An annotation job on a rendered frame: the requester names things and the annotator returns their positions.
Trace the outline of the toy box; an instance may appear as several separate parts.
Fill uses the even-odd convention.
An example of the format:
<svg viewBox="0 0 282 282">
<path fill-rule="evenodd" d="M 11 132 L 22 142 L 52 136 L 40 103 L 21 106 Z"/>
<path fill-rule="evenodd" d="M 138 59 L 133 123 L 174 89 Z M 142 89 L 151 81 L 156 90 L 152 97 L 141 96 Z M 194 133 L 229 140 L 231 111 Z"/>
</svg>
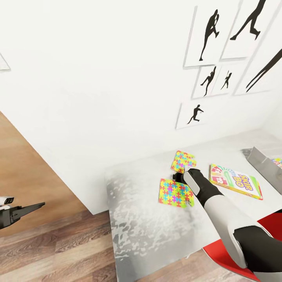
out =
<svg viewBox="0 0 282 282">
<path fill-rule="evenodd" d="M 271 160 L 282 160 L 282 142 L 255 145 L 248 161 L 282 194 L 282 169 Z"/>
</svg>

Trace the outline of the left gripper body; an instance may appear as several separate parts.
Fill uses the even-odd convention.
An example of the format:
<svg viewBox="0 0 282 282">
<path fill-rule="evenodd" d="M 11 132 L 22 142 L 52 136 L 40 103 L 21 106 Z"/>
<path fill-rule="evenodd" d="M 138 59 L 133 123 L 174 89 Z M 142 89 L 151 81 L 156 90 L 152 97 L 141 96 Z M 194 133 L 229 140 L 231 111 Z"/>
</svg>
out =
<svg viewBox="0 0 282 282">
<path fill-rule="evenodd" d="M 11 223 L 11 218 L 10 218 L 10 214 L 16 211 L 13 208 L 9 208 L 9 209 L 4 209 L 4 210 L 0 210 L 0 229 L 6 228 L 11 226 L 13 223 Z"/>
</svg>

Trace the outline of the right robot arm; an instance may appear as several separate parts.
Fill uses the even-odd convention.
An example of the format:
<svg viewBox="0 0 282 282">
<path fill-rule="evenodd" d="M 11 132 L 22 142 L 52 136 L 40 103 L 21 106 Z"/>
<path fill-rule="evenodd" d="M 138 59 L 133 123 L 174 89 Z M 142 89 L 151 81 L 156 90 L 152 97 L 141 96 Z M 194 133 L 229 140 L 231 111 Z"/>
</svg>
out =
<svg viewBox="0 0 282 282">
<path fill-rule="evenodd" d="M 172 179 L 192 190 L 239 267 L 248 268 L 261 282 L 282 282 L 281 241 L 227 199 L 199 168 L 185 165 L 184 173 Z"/>
</svg>

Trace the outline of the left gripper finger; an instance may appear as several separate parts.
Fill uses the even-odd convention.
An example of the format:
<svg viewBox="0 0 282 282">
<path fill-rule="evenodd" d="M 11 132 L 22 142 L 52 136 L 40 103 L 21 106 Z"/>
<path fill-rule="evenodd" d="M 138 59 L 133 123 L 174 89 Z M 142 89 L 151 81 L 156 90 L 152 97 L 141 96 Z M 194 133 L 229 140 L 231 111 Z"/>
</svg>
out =
<svg viewBox="0 0 282 282">
<path fill-rule="evenodd" d="M 40 205 L 40 204 L 42 204 L 42 206 L 43 206 L 43 205 L 45 205 L 45 202 L 42 202 L 42 203 L 39 203 L 39 204 L 30 205 L 30 206 L 27 206 L 27 207 L 17 206 L 17 207 L 14 208 L 14 210 L 24 209 L 24 208 L 28 208 L 28 207 L 32 207 L 32 206 L 36 206 L 36 205 Z"/>
<path fill-rule="evenodd" d="M 18 209 L 16 211 L 13 211 L 10 214 L 10 218 L 11 218 L 11 223 L 15 223 L 18 219 L 20 219 L 22 216 L 31 213 L 39 208 L 42 207 L 42 204 L 40 205 L 36 205 L 36 206 L 32 206 L 32 207 L 28 207 L 28 208 L 24 208 L 24 209 Z"/>
</svg>

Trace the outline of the jigsaw puzzle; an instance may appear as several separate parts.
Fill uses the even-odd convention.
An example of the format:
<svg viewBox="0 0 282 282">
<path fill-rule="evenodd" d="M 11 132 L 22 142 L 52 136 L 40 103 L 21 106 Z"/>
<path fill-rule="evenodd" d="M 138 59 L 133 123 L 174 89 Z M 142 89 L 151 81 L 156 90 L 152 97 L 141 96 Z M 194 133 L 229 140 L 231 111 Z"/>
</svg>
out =
<svg viewBox="0 0 282 282">
<path fill-rule="evenodd" d="M 161 178 L 159 193 L 160 204 L 185 209 L 185 207 L 187 207 L 185 200 L 187 202 L 189 200 L 191 207 L 194 206 L 193 192 L 188 185 Z"/>
<path fill-rule="evenodd" d="M 196 167 L 197 162 L 192 158 L 195 156 L 178 150 L 171 169 L 183 174 L 185 165 Z"/>
</svg>

